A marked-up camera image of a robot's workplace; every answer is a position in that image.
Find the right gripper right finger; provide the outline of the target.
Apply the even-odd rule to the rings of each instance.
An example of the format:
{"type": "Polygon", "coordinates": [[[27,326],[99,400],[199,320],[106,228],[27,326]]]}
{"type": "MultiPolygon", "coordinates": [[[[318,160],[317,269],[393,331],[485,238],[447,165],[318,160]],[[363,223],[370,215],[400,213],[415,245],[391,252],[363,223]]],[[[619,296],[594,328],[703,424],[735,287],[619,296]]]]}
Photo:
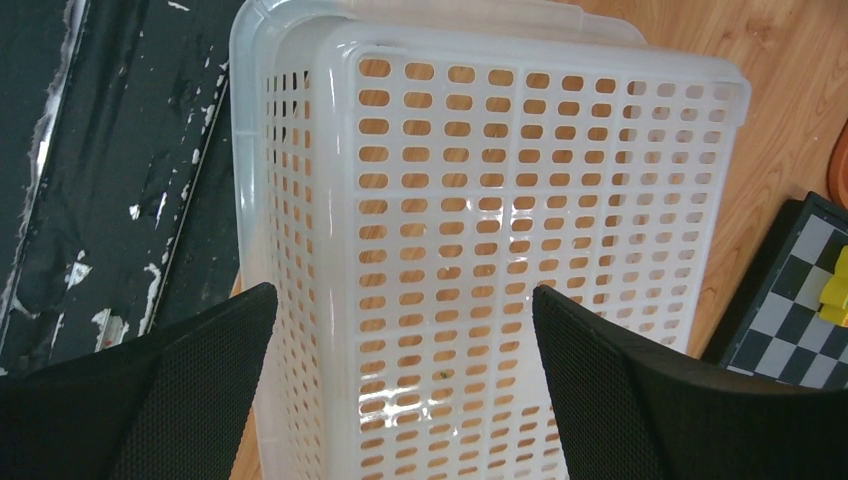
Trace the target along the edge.
{"type": "Polygon", "coordinates": [[[843,479],[847,393],[750,377],[618,326],[549,286],[532,320],[573,479],[843,479]]]}

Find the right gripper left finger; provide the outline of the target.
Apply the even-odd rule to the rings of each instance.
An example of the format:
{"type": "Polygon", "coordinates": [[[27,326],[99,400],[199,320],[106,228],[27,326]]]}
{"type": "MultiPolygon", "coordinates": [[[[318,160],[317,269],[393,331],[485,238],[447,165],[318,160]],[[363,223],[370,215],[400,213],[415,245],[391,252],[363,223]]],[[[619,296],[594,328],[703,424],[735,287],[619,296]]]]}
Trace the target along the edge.
{"type": "Polygon", "coordinates": [[[176,325],[1,380],[5,479],[226,479],[278,307],[259,284],[176,325]]]}

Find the orange plastic tub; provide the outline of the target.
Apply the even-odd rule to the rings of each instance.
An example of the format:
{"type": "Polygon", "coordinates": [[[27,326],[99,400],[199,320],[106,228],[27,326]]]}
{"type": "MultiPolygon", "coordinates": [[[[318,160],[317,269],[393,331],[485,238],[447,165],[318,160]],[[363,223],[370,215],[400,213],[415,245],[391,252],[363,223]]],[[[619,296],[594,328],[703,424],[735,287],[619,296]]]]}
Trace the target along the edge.
{"type": "Polygon", "coordinates": [[[842,208],[847,208],[847,154],[848,123],[845,123],[830,157],[827,172],[827,188],[830,199],[842,208]]]}

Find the white perforated basket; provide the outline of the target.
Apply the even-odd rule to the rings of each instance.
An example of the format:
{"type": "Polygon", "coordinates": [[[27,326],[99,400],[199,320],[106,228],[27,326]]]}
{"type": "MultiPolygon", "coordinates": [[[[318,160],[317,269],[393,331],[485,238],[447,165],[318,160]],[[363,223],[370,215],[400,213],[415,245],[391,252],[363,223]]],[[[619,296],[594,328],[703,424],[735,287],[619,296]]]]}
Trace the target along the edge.
{"type": "Polygon", "coordinates": [[[686,351],[731,62],[550,1],[248,1],[229,85],[264,478],[566,478],[540,285],[686,351]]]}

